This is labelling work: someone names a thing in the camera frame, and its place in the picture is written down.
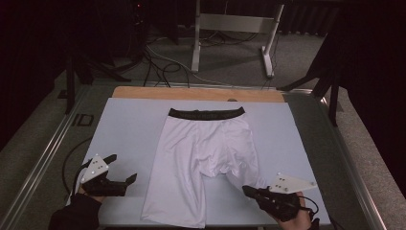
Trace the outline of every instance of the table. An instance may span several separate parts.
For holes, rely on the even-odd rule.
[[[277,91],[122,86],[116,88],[113,98],[108,100],[84,161],[96,153],[100,156],[116,153],[118,159],[110,164],[107,177],[124,180],[124,177],[138,173],[138,178],[128,187],[126,196],[110,197],[105,201],[100,211],[101,225],[162,226],[140,220],[140,216],[153,154],[170,107],[231,109],[241,105],[250,115],[249,124],[257,137],[255,144],[261,174],[269,175],[267,182],[270,183],[279,172],[315,181],[288,104]],[[231,187],[225,176],[204,178],[204,182],[206,191],[215,191],[206,193],[208,226],[276,224],[254,200]],[[305,191],[304,195],[318,203],[321,211],[317,216],[321,223],[329,224],[320,191],[313,189]]]
[[[200,0],[196,0],[192,71],[194,73],[197,73],[199,68],[200,30],[206,29],[215,31],[264,33],[269,34],[269,38],[265,46],[261,47],[262,58],[265,65],[266,76],[268,78],[272,78],[272,76],[274,76],[274,72],[272,69],[272,62],[271,57],[269,56],[269,52],[278,28],[278,24],[280,22],[282,11],[283,4],[279,4],[273,18],[201,13]]]

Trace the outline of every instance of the white shorts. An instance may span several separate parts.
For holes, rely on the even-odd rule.
[[[202,174],[225,173],[243,185],[265,187],[252,131],[241,107],[221,111],[171,109],[156,151],[142,219],[204,228],[206,200]]]

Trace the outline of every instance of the white table surface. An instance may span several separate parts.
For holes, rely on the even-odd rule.
[[[150,171],[159,136],[171,107],[179,110],[224,110],[243,106],[253,131],[262,176],[271,184],[277,173],[309,181],[315,180],[287,103],[243,103],[183,100],[108,100],[92,143],[83,162],[95,154],[117,154],[109,165],[107,178],[125,181],[137,173],[125,196],[108,197],[99,212],[102,226],[162,226],[140,220]],[[276,224],[253,199],[235,189],[225,178],[204,177],[207,200],[207,226],[264,226]],[[319,189],[304,191],[320,211],[316,218],[330,224]],[[309,201],[306,205],[313,208]]]

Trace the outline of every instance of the black waistband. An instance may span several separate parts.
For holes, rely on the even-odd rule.
[[[244,114],[244,108],[240,107],[233,110],[213,110],[213,111],[181,111],[171,108],[169,112],[170,117],[180,118],[193,121],[219,121],[232,119]]]

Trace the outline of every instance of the white bracket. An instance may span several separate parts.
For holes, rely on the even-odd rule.
[[[278,173],[274,182],[269,186],[269,191],[279,194],[293,194],[314,188],[317,188],[316,182]]]
[[[87,181],[107,171],[108,165],[104,162],[104,160],[101,157],[99,157],[96,154],[95,157],[93,157],[92,161],[90,162],[89,167],[87,167],[87,170],[84,173],[83,177],[81,178],[80,184],[84,184]]]

